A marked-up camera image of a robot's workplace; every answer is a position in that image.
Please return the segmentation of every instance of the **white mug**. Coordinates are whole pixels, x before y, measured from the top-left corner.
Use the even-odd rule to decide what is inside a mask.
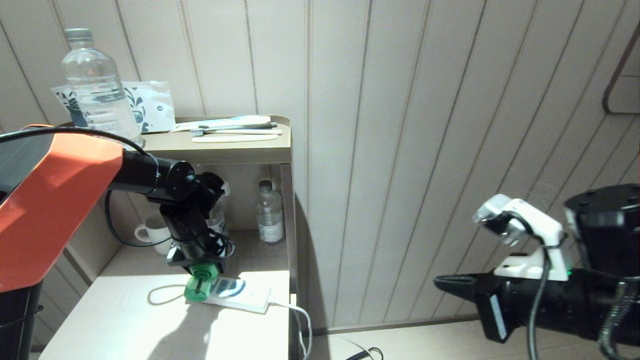
[[[138,240],[142,242],[154,243],[168,238],[171,236],[171,232],[166,226],[166,222],[164,222],[162,215],[160,215],[160,211],[154,211],[136,228],[134,235],[136,235]],[[167,240],[154,246],[154,248],[158,253],[167,255],[169,253],[169,248],[171,247],[171,242],[171,240]]]

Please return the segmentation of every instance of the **vertical wall groove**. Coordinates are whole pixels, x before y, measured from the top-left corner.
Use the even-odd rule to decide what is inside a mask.
[[[67,51],[71,51],[71,47],[67,42],[67,37],[65,36],[65,29],[67,28],[67,23],[65,22],[64,16],[62,16],[62,12],[60,11],[60,7],[58,6],[58,2],[56,0],[49,1],[49,7],[51,8],[51,13],[53,14],[54,19],[56,19],[56,25],[58,27],[58,32],[60,36],[65,41],[65,46],[67,47]]]
[[[307,171],[307,192],[306,192],[306,209],[305,209],[305,213],[307,215],[307,219],[311,218],[311,205],[309,204],[309,200],[310,200],[310,195],[309,193],[311,192],[311,177],[309,176],[309,174],[311,173],[311,98],[312,98],[312,87],[311,87],[311,80],[312,80],[312,64],[313,64],[313,57],[312,57],[312,50],[313,50],[313,5],[314,5],[314,0],[307,0],[307,2],[305,3],[305,68],[306,68],[306,72],[305,72],[305,123],[307,125],[307,131],[305,133],[305,143],[307,144],[307,161],[306,161],[306,171]],[[311,230],[309,227],[309,224],[307,224],[307,228],[306,228],[306,242],[307,242],[307,253],[306,253],[306,257],[307,257],[307,283],[309,282],[309,280],[311,279],[311,253],[309,251],[309,249],[311,248],[310,246],[310,242],[311,242]],[[311,287],[307,286],[307,299],[309,299],[309,289]]]
[[[562,131],[560,132],[560,135],[557,137],[557,141],[554,144],[553,149],[549,152],[549,155],[547,156],[547,159],[545,160],[544,165],[540,168],[540,171],[538,172],[538,176],[536,176],[536,181],[534,182],[534,185],[538,182],[538,180],[540,179],[540,176],[543,173],[543,170],[547,167],[549,160],[553,156],[553,153],[556,151],[556,148],[557,148],[558,144],[560,143],[560,139],[562,139],[562,136],[564,135],[564,133],[566,132],[567,128],[569,127],[569,124],[571,124],[571,120],[575,116],[575,113],[578,110],[578,107],[580,106],[580,103],[582,102],[582,99],[584,98],[584,94],[587,92],[587,89],[591,85],[591,80],[593,80],[593,74],[595,73],[596,69],[598,68],[598,65],[600,64],[600,61],[602,60],[602,56],[605,54],[605,52],[607,50],[607,46],[609,44],[609,41],[611,40],[611,37],[613,36],[613,32],[614,32],[614,30],[616,28],[616,25],[617,25],[617,23],[618,23],[618,21],[620,19],[620,15],[622,15],[622,11],[624,10],[624,8],[625,8],[624,6],[620,7],[620,11],[618,12],[618,16],[616,17],[616,21],[611,26],[607,41],[603,45],[602,50],[600,51],[600,56],[598,57],[598,61],[596,61],[596,63],[593,65],[593,68],[591,69],[591,74],[589,75],[589,81],[587,81],[587,83],[585,84],[584,88],[582,89],[582,92],[580,93],[580,98],[575,103],[575,106],[573,107],[573,110],[571,112],[571,115],[569,116],[569,119],[564,124],[564,127],[563,127]],[[529,195],[531,193],[531,191],[533,190],[533,186],[534,185],[531,186],[531,188],[527,192],[527,195]]]
[[[356,120],[353,129],[353,148],[351,150],[351,168],[349,170],[349,185],[347,187],[347,202],[345,205],[345,215],[344,215],[344,224],[342,228],[342,241],[340,243],[340,261],[338,262],[338,281],[337,284],[340,284],[340,273],[342,270],[342,257],[344,251],[344,238],[347,231],[347,220],[349,218],[349,200],[351,200],[351,183],[353,182],[353,162],[355,159],[356,146],[358,144],[358,123],[360,122],[360,109],[362,107],[362,94],[364,92],[364,84],[366,78],[366,70],[367,70],[367,53],[369,50],[369,30],[371,29],[371,13],[373,12],[374,0],[369,0],[369,4],[367,5],[367,22],[365,26],[364,33],[364,48],[362,49],[362,68],[360,70],[360,84],[358,86],[358,104],[356,106]],[[335,300],[334,306],[335,309],[336,304],[338,303],[338,292],[335,292]],[[333,313],[332,323],[335,322],[335,312]]]
[[[18,66],[18,69],[20,69],[20,73],[22,74],[22,78],[24,78],[24,82],[27,83],[27,87],[29,88],[29,92],[31,92],[31,96],[33,97],[33,100],[38,105],[38,109],[40,110],[40,113],[42,114],[42,117],[47,122],[47,124],[51,125],[51,122],[49,121],[49,118],[47,117],[47,114],[44,112],[44,109],[42,108],[42,105],[40,104],[40,101],[38,100],[38,97],[36,96],[36,93],[33,91],[33,85],[31,84],[31,80],[29,79],[29,76],[27,75],[27,72],[24,70],[24,67],[22,66],[22,64],[20,62],[20,58],[18,57],[18,54],[15,52],[15,48],[13,46],[13,42],[11,41],[11,38],[9,37],[9,33],[7,32],[6,27],[4,26],[4,22],[2,21],[1,14],[0,14],[0,30],[2,30],[4,38],[6,39],[6,43],[9,46],[9,49],[11,49],[11,54],[12,54],[13,60],[15,61],[16,66]]]
[[[208,115],[207,100],[205,98],[204,91],[202,90],[202,79],[200,75],[200,66],[198,64],[198,55],[196,48],[193,45],[193,31],[191,29],[191,21],[189,19],[189,10],[184,0],[178,2],[178,9],[180,10],[180,25],[182,26],[182,33],[184,34],[185,42],[189,49],[189,58],[191,60],[191,66],[193,67],[193,77],[196,80],[196,86],[198,88],[198,94],[200,96],[200,110],[202,115]]]
[[[442,234],[442,237],[440,239],[440,243],[438,244],[438,248],[436,249],[436,255],[435,257],[438,257],[438,253],[440,252],[440,249],[442,248],[442,244],[444,242],[445,237],[447,236],[447,230],[449,229],[449,226],[451,226],[451,220],[454,218],[454,214],[456,213],[456,210],[458,210],[458,206],[460,205],[460,200],[462,199],[462,196],[465,194],[465,190],[467,189],[467,185],[469,182],[469,179],[471,178],[471,175],[473,174],[474,168],[476,167],[478,158],[480,157],[480,154],[482,153],[484,147],[485,147],[485,143],[486,143],[486,139],[488,137],[488,135],[491,133],[491,130],[493,128],[493,121],[495,120],[496,116],[498,115],[498,113],[500,112],[500,109],[502,108],[502,101],[504,100],[504,94],[506,94],[506,92],[509,90],[509,86],[511,84],[511,78],[513,76],[513,71],[516,69],[518,62],[520,61],[520,53],[522,52],[522,49],[524,47],[524,45],[527,42],[527,39],[529,38],[529,29],[531,27],[531,23],[534,21],[536,14],[538,12],[538,6],[540,5],[540,1],[536,0],[536,2],[534,3],[534,5],[531,8],[531,14],[529,15],[529,18],[527,19],[527,25],[525,26],[524,31],[522,32],[522,39],[520,40],[520,43],[518,44],[518,49],[516,50],[516,53],[513,57],[513,61],[511,63],[511,68],[509,69],[509,74],[507,75],[507,78],[505,80],[504,86],[502,87],[502,92],[500,93],[500,97],[498,99],[498,103],[495,107],[495,110],[493,111],[493,115],[491,117],[491,120],[489,121],[489,126],[487,126],[486,131],[484,132],[483,135],[483,139],[480,143],[480,148],[478,150],[478,152],[476,153],[476,156],[474,157],[473,163],[471,165],[471,169],[467,174],[467,178],[465,179],[465,183],[462,186],[462,191],[460,191],[460,194],[458,195],[458,199],[456,200],[456,205],[454,206],[453,212],[451,213],[451,216],[449,217],[449,221],[447,223],[447,226],[445,227],[445,232]],[[462,260],[464,259],[464,257],[462,257],[460,259],[460,264],[462,264]],[[433,267],[433,262],[431,263],[431,265],[429,266],[429,270],[427,271],[427,274],[424,277],[424,280],[422,282],[422,285],[420,286],[420,291],[418,291],[418,294],[422,292],[422,289],[424,288],[424,285],[426,283],[426,280],[429,278],[429,273],[431,272],[431,269]],[[413,306],[412,306],[412,310],[411,312],[413,312],[413,308],[415,307],[415,304],[418,300],[418,297],[416,297]],[[440,302],[438,302],[438,305],[434,308],[433,313],[431,314],[431,317],[433,317],[433,315],[435,314],[435,312],[438,310],[438,306],[440,305]]]
[[[478,15],[476,30],[474,31],[474,37],[473,37],[473,39],[471,41],[471,46],[469,47],[469,52],[467,54],[467,60],[465,62],[465,67],[462,70],[462,74],[461,74],[461,76],[460,76],[460,78],[458,80],[458,88],[456,90],[456,95],[454,97],[453,104],[451,105],[451,110],[449,112],[449,118],[447,119],[447,124],[446,124],[444,132],[442,134],[442,138],[443,139],[445,139],[446,136],[447,136],[447,130],[449,128],[449,124],[451,123],[451,118],[453,116],[453,109],[455,109],[456,103],[458,102],[458,97],[460,96],[460,89],[462,88],[462,84],[464,84],[465,74],[467,73],[467,70],[468,70],[468,67],[469,67],[469,61],[471,60],[471,56],[472,56],[472,54],[474,52],[474,49],[476,48],[476,40],[477,40],[478,33],[480,31],[480,27],[482,25],[482,19],[484,17],[485,9],[486,9],[486,0],[483,1],[482,8],[480,9],[480,13]],[[440,151],[442,150],[443,144],[444,144],[444,140],[442,140],[440,142],[440,145],[438,146],[438,151],[436,152],[436,161],[433,164],[433,168],[431,169],[431,174],[429,175],[429,181],[427,182],[427,186],[426,186],[426,188],[424,190],[424,193],[422,194],[422,202],[421,202],[421,205],[420,205],[420,211],[418,212],[418,215],[416,216],[415,221],[413,223],[413,227],[412,227],[410,238],[413,238],[413,234],[415,232],[415,228],[416,228],[416,225],[418,223],[418,219],[420,218],[420,212],[422,211],[422,207],[424,206],[424,200],[426,199],[427,193],[429,191],[429,186],[431,185],[431,179],[433,177],[433,172],[436,169],[436,165],[438,163],[438,157],[440,156]],[[411,241],[409,242],[409,244],[407,245],[406,249],[404,250],[403,264],[400,267],[400,271],[398,272],[397,278],[400,276],[400,274],[402,273],[402,270],[404,268],[404,264],[405,264],[404,261],[406,259],[406,255],[407,255],[407,252],[409,251],[410,245],[411,245]],[[396,292],[397,278],[396,278],[396,283],[394,284],[394,289],[392,290],[392,293]],[[388,311],[389,311],[389,305],[391,305],[391,302],[389,302],[389,304],[387,304],[387,310],[385,311],[385,319],[387,318],[387,314],[388,314]]]
[[[625,173],[622,174],[622,176],[620,177],[620,180],[618,180],[618,184],[620,184],[622,182],[622,180],[624,180],[625,175],[627,174],[627,172],[629,172],[629,170],[631,170],[631,167],[634,166],[634,163],[637,163],[638,161],[640,161],[640,159],[638,158],[638,156],[636,156],[635,159],[633,159],[630,163],[629,166],[627,166],[627,169],[625,170]]]
[[[418,69],[419,69],[419,66],[420,66],[420,61],[422,59],[422,48],[424,47],[424,39],[425,39],[426,34],[428,32],[429,20],[431,20],[431,4],[432,3],[433,3],[433,0],[427,0],[425,2],[425,5],[424,5],[424,15],[422,16],[422,25],[420,26],[420,37],[418,39],[417,49],[416,49],[416,53],[415,53],[415,60],[413,62],[411,81],[409,83],[409,89],[407,91],[406,100],[404,102],[404,109],[403,109],[402,120],[401,120],[401,125],[400,125],[400,132],[398,133],[398,136],[396,138],[396,149],[394,150],[394,160],[393,160],[393,163],[392,163],[392,166],[391,166],[391,169],[392,169],[391,170],[391,175],[389,176],[387,192],[386,192],[386,195],[385,195],[385,200],[384,200],[384,205],[383,205],[383,211],[382,211],[380,224],[378,224],[378,232],[377,232],[377,235],[376,235],[376,246],[375,246],[374,251],[373,251],[371,264],[369,265],[369,273],[368,273],[368,276],[367,276],[367,284],[365,286],[364,295],[362,297],[362,302],[360,304],[360,314],[358,315],[358,323],[360,323],[360,319],[362,318],[362,311],[364,309],[364,302],[365,302],[365,299],[367,298],[367,291],[369,289],[369,283],[371,281],[371,269],[372,269],[373,263],[374,263],[374,261],[376,259],[376,253],[378,251],[378,244],[380,242],[380,232],[382,230],[382,224],[385,221],[385,215],[387,213],[387,204],[388,204],[388,199],[389,199],[389,193],[391,192],[391,186],[393,184],[394,174],[396,172],[396,167],[397,167],[397,156],[398,156],[398,153],[400,151],[400,144],[401,144],[401,141],[402,141],[402,138],[403,138],[404,129],[406,127],[406,118],[408,116],[409,108],[410,108],[411,101],[412,101],[412,98],[413,98],[413,91],[414,91],[414,87],[415,87],[415,82],[416,82],[416,79],[418,77]]]
[[[247,0],[243,0],[244,3],[244,19],[246,22],[246,36],[249,43],[249,62],[251,66],[251,80],[253,83],[253,101],[255,103],[255,113],[260,113],[260,108],[258,107],[258,88],[255,83],[255,60],[253,57],[253,40],[251,38],[251,19],[249,16],[249,3]]]
[[[625,134],[629,131],[629,129],[631,129],[632,126],[634,126],[634,125],[637,126],[636,121],[638,119],[640,119],[640,118],[639,117],[634,117],[634,119],[629,122],[629,126],[627,126],[627,128],[626,128]],[[611,158],[613,158],[614,154],[616,153],[616,151],[618,150],[618,148],[622,144],[622,140],[624,138],[625,138],[624,136],[621,136],[620,139],[618,139],[618,142],[616,143],[616,146],[613,148],[613,151],[611,151],[611,153],[609,154],[607,159],[604,161],[604,163],[602,163],[602,166],[600,167],[600,170],[598,170],[598,173],[593,178],[593,181],[591,182],[591,185],[589,185],[589,188],[593,188],[593,185],[596,183],[596,181],[598,181],[598,178],[600,177],[600,175],[602,174],[604,169],[607,167],[607,164],[611,161]]]
[[[138,62],[136,61],[136,55],[133,51],[133,46],[131,45],[131,39],[129,38],[129,30],[127,29],[127,23],[124,19],[124,14],[122,13],[122,9],[120,7],[120,0],[114,0],[111,4],[113,4],[113,8],[118,15],[118,22],[120,23],[120,32],[124,39],[125,44],[127,44],[127,49],[129,50],[129,61],[131,61],[131,65],[133,65],[133,69],[136,72],[136,77],[138,81],[142,81],[142,76],[140,75],[140,69],[138,68]]]
[[[562,138],[562,135],[565,133],[566,129],[568,128],[571,119],[574,117],[576,111],[578,110],[580,103],[582,102],[582,99],[584,98],[587,89],[589,88],[589,86],[591,85],[591,81],[593,79],[593,75],[596,72],[596,69],[598,68],[598,66],[600,65],[602,58],[604,57],[604,54],[606,53],[608,44],[611,40],[611,37],[613,36],[614,33],[614,29],[616,27],[616,24],[618,23],[618,20],[620,19],[620,16],[622,14],[622,11],[624,9],[624,6],[621,6],[616,21],[614,22],[614,24],[611,26],[610,30],[609,30],[609,36],[607,37],[607,41],[604,43],[604,45],[602,46],[600,53],[598,55],[598,59],[596,62],[594,62],[593,67],[591,68],[590,74],[589,74],[589,80],[587,81],[587,83],[584,85],[584,87],[582,88],[582,90],[580,91],[580,96],[578,98],[578,100],[575,102],[573,109],[571,111],[571,115],[568,117],[568,120],[565,122],[562,130],[560,131],[560,134],[557,137],[557,140],[552,148],[552,150],[549,152],[549,154],[547,155],[547,157],[545,158],[545,161],[543,163],[543,165],[540,167],[540,170],[538,171],[538,174],[536,175],[536,180],[532,183],[532,185],[530,186],[530,188],[527,190],[526,192],[526,196],[529,196],[531,194],[531,192],[533,191],[534,186],[536,185],[536,183],[538,182],[538,180],[540,179],[540,176],[542,175],[544,169],[547,167],[549,160],[551,159],[551,157],[553,156],[553,153],[555,151],[555,149],[557,148],[560,139]],[[520,149],[518,150],[518,152],[516,153],[516,155],[514,156],[514,159],[518,157],[518,155],[520,154]],[[489,264],[489,262],[491,261],[491,258],[493,257],[493,255],[495,254],[496,250],[498,249],[499,244],[494,245],[494,249],[493,252],[491,254],[491,256],[489,256],[486,260],[486,263],[484,264],[484,267],[486,268]]]
[[[584,1],[582,0],[581,4],[580,4],[580,8],[578,9],[578,14],[576,15],[575,19],[573,20],[573,24],[571,27],[571,30],[569,31],[569,35],[566,38],[566,42],[564,43],[564,47],[560,53],[560,57],[558,57],[558,61],[556,62],[556,66],[554,67],[553,73],[551,74],[551,78],[549,79],[549,82],[547,83],[547,87],[545,88],[545,91],[543,92],[542,96],[540,97],[540,101],[538,101],[538,105],[536,107],[535,112],[533,113],[533,116],[531,117],[531,121],[529,123],[529,126],[527,127],[527,129],[525,130],[525,133],[520,141],[520,145],[518,145],[518,149],[516,150],[516,152],[514,153],[513,157],[511,158],[511,162],[509,163],[509,167],[507,168],[506,173],[504,174],[504,176],[502,176],[500,178],[500,184],[498,185],[498,189],[502,188],[502,185],[504,184],[506,177],[506,174],[509,173],[509,171],[511,170],[511,167],[513,166],[513,162],[516,160],[516,158],[518,157],[518,153],[520,153],[520,150],[522,149],[522,144],[524,143],[525,139],[527,138],[527,135],[529,134],[529,131],[531,130],[532,125],[534,124],[536,117],[538,116],[538,112],[540,111],[540,108],[542,107],[542,103],[545,100],[545,97],[547,96],[547,92],[549,91],[549,88],[551,86],[551,84],[553,83],[553,80],[556,76],[556,72],[558,70],[558,66],[560,66],[560,62],[564,56],[564,52],[566,51],[567,46],[569,45],[569,41],[571,40],[571,37],[573,35],[573,31],[575,30],[575,25],[578,23],[578,20],[580,19],[580,15],[582,14],[582,9],[584,8]],[[478,231],[480,230],[480,228],[478,227],[476,229],[476,232],[474,233],[473,238],[475,239]],[[493,253],[495,252],[495,249],[497,249],[498,245],[494,245],[494,249],[493,252],[491,253],[491,256],[489,256],[489,259],[493,256]]]

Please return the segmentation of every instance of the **power plug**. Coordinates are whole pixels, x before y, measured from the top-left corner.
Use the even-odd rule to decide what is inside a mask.
[[[233,307],[264,314],[269,307],[270,288],[256,286],[241,279],[217,277],[205,304]]]

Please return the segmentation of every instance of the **black cable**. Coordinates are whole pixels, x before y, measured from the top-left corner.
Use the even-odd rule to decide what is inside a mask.
[[[227,235],[220,234],[213,229],[209,229],[209,232],[222,240],[224,246],[223,249],[229,249],[228,254],[225,254],[224,256],[220,256],[220,254],[213,254],[212,252],[209,252],[199,241],[195,240],[194,242],[198,245],[198,247],[200,247],[202,251],[204,251],[208,258],[218,261],[229,260],[229,258],[231,258],[236,253],[235,243]]]
[[[598,271],[598,270],[593,270],[593,269],[587,269],[587,268],[581,268],[580,270],[586,271],[586,272],[590,272],[592,274],[595,275],[600,275],[602,277],[606,277],[608,279],[612,279],[618,282],[640,282],[640,276],[617,276],[617,275],[612,275],[612,274],[608,274],[606,272],[602,272],[602,271]]]
[[[107,219],[107,227],[109,228],[109,231],[111,232],[111,235],[113,235],[114,238],[116,238],[116,240],[118,240],[119,242],[123,243],[124,245],[128,245],[128,246],[133,246],[133,247],[148,247],[148,246],[154,246],[154,245],[158,245],[158,244],[162,244],[163,242],[167,241],[167,240],[171,240],[171,236],[169,236],[168,238],[164,239],[164,240],[160,240],[160,241],[156,241],[153,243],[132,243],[129,242],[125,239],[123,239],[118,232],[116,231],[116,229],[113,227],[113,223],[111,222],[111,190],[107,190],[107,193],[104,196],[104,216]]]
[[[540,307],[542,294],[545,291],[549,270],[551,269],[548,250],[544,246],[542,246],[542,249],[544,253],[542,277],[540,277],[540,284],[538,285],[536,296],[533,298],[533,305],[531,305],[531,312],[529,313],[529,322],[527,323],[527,348],[529,349],[530,360],[538,360],[538,349],[536,348],[536,316],[538,315],[538,308]]]
[[[510,211],[510,210],[509,211],[503,211],[500,215],[508,215],[509,217],[518,220],[522,224],[522,226],[524,226],[524,229],[525,229],[525,231],[527,231],[527,234],[532,235],[532,236],[534,235],[533,229],[531,228],[531,225],[529,225],[529,223],[526,220],[524,220],[524,218],[520,214],[518,214],[517,212]]]
[[[628,359],[618,354],[616,335],[618,327],[629,314],[631,307],[636,302],[638,284],[636,282],[619,282],[616,288],[616,296],[607,317],[598,334],[598,346],[600,352],[609,360],[640,360],[640,357]]]
[[[36,311],[32,312],[31,314],[23,316],[22,318],[16,319],[14,321],[10,321],[10,322],[6,322],[6,323],[3,323],[3,324],[0,324],[0,329],[15,325],[17,323],[25,322],[26,320],[29,320],[30,318],[36,316],[43,309],[44,309],[44,306],[38,305],[38,309]]]
[[[385,356],[382,354],[382,350],[378,349],[377,347],[369,348],[369,352],[372,352],[372,351],[379,353],[380,360],[384,360]],[[367,357],[371,357],[371,356],[369,356],[369,354],[366,351],[361,351],[349,357],[347,360],[362,360],[362,359],[366,359]]]
[[[12,133],[6,133],[6,134],[0,135],[0,143],[9,142],[12,140],[18,140],[22,138],[30,138],[32,136],[55,134],[55,133],[102,136],[103,138],[110,138],[110,139],[125,143],[131,146],[136,151],[138,151],[140,154],[150,156],[150,154],[144,151],[138,144],[134,143],[133,141],[127,138],[123,138],[122,136],[114,135],[112,133],[107,133],[105,131],[87,129],[84,127],[58,126],[58,127],[38,127],[36,129],[23,129],[23,130],[14,131]]]
[[[549,259],[549,249],[557,249],[562,245],[564,239],[566,239],[566,234],[557,245],[548,246],[545,245],[542,238],[540,238],[534,231],[531,225],[526,221],[520,214],[515,211],[503,211],[501,215],[507,215],[511,218],[518,220],[522,226],[524,227],[527,234],[531,235],[533,238],[540,241],[540,245],[542,246],[543,251],[543,262],[542,262],[542,276],[540,277],[540,283],[538,285],[538,290],[536,291],[536,295],[533,298],[533,303],[531,305],[531,311],[529,313],[529,321],[527,322],[527,349],[529,351],[529,359],[530,360],[538,360],[538,349],[536,348],[536,317],[538,315],[538,308],[540,307],[540,302],[542,300],[542,295],[545,292],[545,286],[547,285],[547,280],[549,278],[549,272],[551,270],[551,261]]]

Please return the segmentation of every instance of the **small water bottle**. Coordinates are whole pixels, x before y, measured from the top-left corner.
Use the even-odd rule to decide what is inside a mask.
[[[229,236],[229,229],[227,229],[227,221],[225,221],[225,212],[222,210],[224,197],[218,199],[216,204],[209,213],[209,219],[207,220],[207,226],[218,234]]]
[[[284,217],[282,216],[282,198],[273,191],[269,180],[259,184],[256,220],[260,239],[267,243],[276,243],[284,238]]]
[[[66,29],[65,36],[71,52],[62,60],[62,69],[76,95],[87,127],[122,136],[144,146],[145,141],[125,96],[116,62],[94,48],[91,30]]]

